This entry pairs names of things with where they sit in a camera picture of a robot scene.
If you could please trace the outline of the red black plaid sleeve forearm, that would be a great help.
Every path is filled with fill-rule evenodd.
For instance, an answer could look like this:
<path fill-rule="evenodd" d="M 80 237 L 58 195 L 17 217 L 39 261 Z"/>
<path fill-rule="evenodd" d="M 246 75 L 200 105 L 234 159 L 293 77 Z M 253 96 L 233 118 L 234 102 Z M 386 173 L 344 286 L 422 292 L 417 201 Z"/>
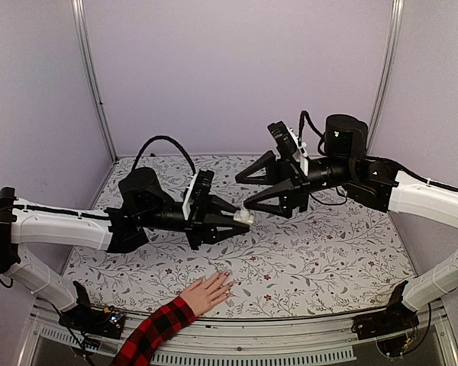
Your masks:
<path fill-rule="evenodd" d="M 177 297 L 147 317 L 127 338 L 110 365 L 145 366 L 157 348 L 196 320 L 190 306 Z"/>

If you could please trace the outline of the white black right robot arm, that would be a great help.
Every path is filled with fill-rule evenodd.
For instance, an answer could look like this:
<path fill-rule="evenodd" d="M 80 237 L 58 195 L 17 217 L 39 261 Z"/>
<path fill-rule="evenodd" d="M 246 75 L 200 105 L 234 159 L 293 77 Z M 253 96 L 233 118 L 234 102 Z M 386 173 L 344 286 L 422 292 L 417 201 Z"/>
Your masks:
<path fill-rule="evenodd" d="M 411 214 L 458 229 L 458 188 L 421 177 L 402 164 L 369 156 L 366 123 L 347 114 L 332 114 L 318 132 L 319 159 L 311 159 L 301 133 L 280 121 L 268 131 L 277 150 L 268 151 L 239 172 L 240 184 L 263 185 L 265 190 L 247 198 L 245 208 L 290 218 L 304 212 L 313 193 L 342 187 L 347 198 L 384 213 Z M 425 274 L 399 285 L 379 325 L 396 332 L 432 300 L 458 288 L 458 249 Z"/>

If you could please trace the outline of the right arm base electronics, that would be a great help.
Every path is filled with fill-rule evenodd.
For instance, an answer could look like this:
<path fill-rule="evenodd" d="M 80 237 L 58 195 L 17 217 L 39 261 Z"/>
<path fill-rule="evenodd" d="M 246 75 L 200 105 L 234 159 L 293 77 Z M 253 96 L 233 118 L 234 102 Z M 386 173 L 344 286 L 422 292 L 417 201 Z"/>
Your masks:
<path fill-rule="evenodd" d="M 351 331 L 359 340 L 387 336 L 387 339 L 378 341 L 378 349 L 389 358 L 398 358 L 407 353 L 419 325 L 417 311 L 409 310 L 402 303 L 407 283 L 403 281 L 394 288 L 383 310 L 353 318 Z"/>

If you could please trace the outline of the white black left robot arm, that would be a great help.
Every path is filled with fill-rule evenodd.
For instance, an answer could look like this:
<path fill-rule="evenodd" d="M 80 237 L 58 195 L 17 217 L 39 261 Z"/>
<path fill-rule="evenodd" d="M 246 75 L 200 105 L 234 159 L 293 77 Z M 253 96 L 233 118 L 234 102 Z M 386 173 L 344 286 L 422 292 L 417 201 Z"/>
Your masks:
<path fill-rule="evenodd" d="M 215 244 L 249 231 L 254 215 L 211 193 L 212 171 L 193 175 L 183 201 L 166 193 L 152 168 L 137 168 L 118 183 L 119 208 L 74 210 L 41 206 L 0 190 L 0 275 L 49 300 L 82 331 L 98 325 L 86 289 L 66 281 L 28 249 L 30 243 L 81 246 L 130 253 L 147 244 L 147 230 L 186 235 L 190 248 Z"/>

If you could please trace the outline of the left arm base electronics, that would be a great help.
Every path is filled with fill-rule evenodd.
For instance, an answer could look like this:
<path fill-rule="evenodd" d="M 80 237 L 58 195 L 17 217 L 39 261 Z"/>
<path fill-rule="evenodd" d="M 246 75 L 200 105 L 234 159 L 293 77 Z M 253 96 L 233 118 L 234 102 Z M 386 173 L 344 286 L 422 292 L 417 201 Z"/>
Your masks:
<path fill-rule="evenodd" d="M 77 293 L 76 305 L 71 310 L 60 311 L 59 324 L 87 334 L 120 339 L 125 313 L 114 306 L 102 310 L 92 308 L 86 289 L 78 281 L 73 281 L 73 285 Z"/>

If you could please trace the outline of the person's left hand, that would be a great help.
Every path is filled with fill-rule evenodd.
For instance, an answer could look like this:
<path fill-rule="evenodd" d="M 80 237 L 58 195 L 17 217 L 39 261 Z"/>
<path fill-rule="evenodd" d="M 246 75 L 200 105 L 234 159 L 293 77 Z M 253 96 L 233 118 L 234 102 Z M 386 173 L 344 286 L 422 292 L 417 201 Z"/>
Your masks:
<path fill-rule="evenodd" d="M 233 282 L 229 271 L 217 271 L 210 278 L 199 278 L 180 293 L 196 317 L 202 316 L 231 296 Z"/>

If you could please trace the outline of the clear nail polish bottle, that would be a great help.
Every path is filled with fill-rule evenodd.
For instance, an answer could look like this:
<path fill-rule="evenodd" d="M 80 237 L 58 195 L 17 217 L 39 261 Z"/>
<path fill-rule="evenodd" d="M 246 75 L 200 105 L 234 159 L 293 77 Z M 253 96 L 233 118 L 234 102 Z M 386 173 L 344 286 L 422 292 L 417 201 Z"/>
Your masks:
<path fill-rule="evenodd" d="M 255 215 L 250 210 L 241 208 L 234 213 L 233 219 L 240 223 L 252 225 L 255 220 Z"/>

